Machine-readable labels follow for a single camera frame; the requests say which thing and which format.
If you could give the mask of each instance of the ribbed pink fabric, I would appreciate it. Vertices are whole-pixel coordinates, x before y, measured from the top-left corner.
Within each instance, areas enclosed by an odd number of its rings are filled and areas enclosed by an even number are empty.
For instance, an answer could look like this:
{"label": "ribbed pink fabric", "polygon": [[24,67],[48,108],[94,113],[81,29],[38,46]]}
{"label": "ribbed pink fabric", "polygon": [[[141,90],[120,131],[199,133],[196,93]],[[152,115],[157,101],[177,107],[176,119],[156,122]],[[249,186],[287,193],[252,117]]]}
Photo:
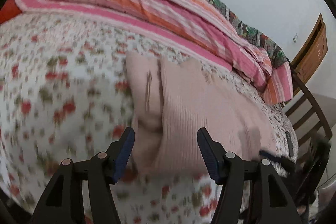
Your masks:
{"label": "ribbed pink fabric", "polygon": [[[165,58],[160,60],[163,128],[155,134],[148,130],[143,126],[148,123],[146,118],[151,118],[144,115],[146,111],[143,107],[143,98],[146,95],[138,92],[140,86],[147,84],[143,78],[139,81],[139,76],[134,77],[135,73],[129,74],[129,71],[132,67],[138,74],[143,71],[142,74],[146,75],[148,70],[155,71],[155,62],[140,59],[147,58],[132,53],[126,59],[135,116],[142,117],[141,123],[135,119],[132,124],[138,130],[135,129],[133,159],[139,173],[206,172],[196,138],[200,127],[206,127],[213,140],[220,142],[226,151],[232,151],[244,160],[257,158],[261,148],[275,153],[273,129],[265,114],[253,101],[233,90],[225,81],[203,73],[200,62],[192,58],[181,65]],[[152,85],[150,97],[157,97],[156,92]],[[158,100],[151,98],[150,102],[154,106]],[[144,162],[143,154],[146,153],[149,153],[150,157],[147,156],[147,161]]]}

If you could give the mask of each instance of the striped blanket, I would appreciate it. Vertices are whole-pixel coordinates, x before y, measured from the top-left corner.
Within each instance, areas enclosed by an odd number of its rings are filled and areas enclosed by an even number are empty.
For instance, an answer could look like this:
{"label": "striped blanket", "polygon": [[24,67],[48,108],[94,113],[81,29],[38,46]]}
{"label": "striped blanket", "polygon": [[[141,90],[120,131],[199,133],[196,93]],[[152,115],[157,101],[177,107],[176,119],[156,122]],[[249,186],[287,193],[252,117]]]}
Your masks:
{"label": "striped blanket", "polygon": [[[50,0],[22,0],[21,4],[25,6],[25,10],[29,10],[38,8],[33,3],[44,2],[45,9],[46,1]],[[222,60],[218,64],[223,65],[224,61],[225,67],[228,67],[227,64],[231,65],[256,87],[266,103],[276,104],[292,98],[293,87],[288,62],[277,68],[272,66],[266,49],[252,45],[238,35],[230,21],[206,0],[53,1],[54,5],[57,1],[58,5],[60,1],[66,1],[110,8],[155,24],[185,38],[189,41],[189,49],[197,46],[199,52],[205,50],[211,56],[217,57],[214,59]]]}

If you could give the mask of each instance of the bed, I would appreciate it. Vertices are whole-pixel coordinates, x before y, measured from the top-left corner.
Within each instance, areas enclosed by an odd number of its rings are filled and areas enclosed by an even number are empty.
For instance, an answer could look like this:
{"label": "bed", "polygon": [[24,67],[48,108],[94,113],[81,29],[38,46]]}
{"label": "bed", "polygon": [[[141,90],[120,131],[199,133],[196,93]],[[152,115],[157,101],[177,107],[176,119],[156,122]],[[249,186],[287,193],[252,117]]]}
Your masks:
{"label": "bed", "polygon": [[[186,5],[180,0],[169,1],[174,7],[177,3]],[[15,3],[23,13],[0,26],[0,187],[28,212],[33,212],[63,159],[86,160],[105,151],[131,124],[134,105],[125,71],[128,51],[163,55],[175,63],[190,57],[200,60],[203,70],[218,75],[265,113],[278,155],[289,157],[286,131],[290,133],[294,146],[291,159],[296,160],[296,135],[278,106],[292,96],[287,60],[272,40],[243,24],[219,0],[193,0],[192,4],[204,5],[216,13],[216,20],[225,23],[222,32],[235,42],[227,51],[240,44],[256,56],[254,64],[262,67],[264,74],[260,84],[260,78],[248,77],[247,68],[219,54],[223,52],[216,51],[214,44],[205,45],[185,34],[189,39],[184,39],[180,30],[169,30],[168,19],[160,25],[153,17],[144,19],[130,6],[118,9],[106,0]],[[208,15],[202,10],[193,13]],[[215,19],[208,17],[207,22]],[[275,79],[285,84],[279,86]],[[280,166],[273,165],[280,175],[286,175]],[[207,223],[221,186],[207,174],[143,176],[128,168],[111,191],[122,223]],[[242,210],[248,204],[248,193],[246,183]],[[90,223],[85,184],[83,200]]]}

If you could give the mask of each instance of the blue gripper pad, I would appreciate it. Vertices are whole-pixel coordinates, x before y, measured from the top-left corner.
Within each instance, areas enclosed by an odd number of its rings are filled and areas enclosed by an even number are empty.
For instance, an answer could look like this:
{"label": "blue gripper pad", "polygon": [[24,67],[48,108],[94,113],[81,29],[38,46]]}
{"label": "blue gripper pad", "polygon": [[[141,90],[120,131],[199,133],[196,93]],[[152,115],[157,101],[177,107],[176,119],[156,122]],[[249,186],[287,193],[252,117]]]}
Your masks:
{"label": "blue gripper pad", "polygon": [[114,161],[115,170],[112,179],[115,183],[124,175],[125,167],[129,156],[131,155],[134,141],[134,130],[131,127],[126,127],[124,133],[118,140],[118,142],[120,142],[121,148],[117,158]]}
{"label": "blue gripper pad", "polygon": [[205,162],[211,179],[213,179],[215,183],[219,183],[219,164],[214,154],[214,151],[211,149],[209,142],[214,141],[211,139],[208,131],[205,128],[200,128],[197,131],[197,143],[199,150],[201,151],[203,160]]}

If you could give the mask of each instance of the red cloth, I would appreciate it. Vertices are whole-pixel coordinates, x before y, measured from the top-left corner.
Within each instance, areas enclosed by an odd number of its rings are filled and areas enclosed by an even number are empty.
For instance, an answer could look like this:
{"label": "red cloth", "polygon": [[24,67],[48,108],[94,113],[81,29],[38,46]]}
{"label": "red cloth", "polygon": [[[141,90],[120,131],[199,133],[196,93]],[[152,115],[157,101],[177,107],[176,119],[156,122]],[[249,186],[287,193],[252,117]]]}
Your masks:
{"label": "red cloth", "polygon": [[0,10],[0,24],[21,14],[22,11],[16,6],[14,0],[7,0]]}

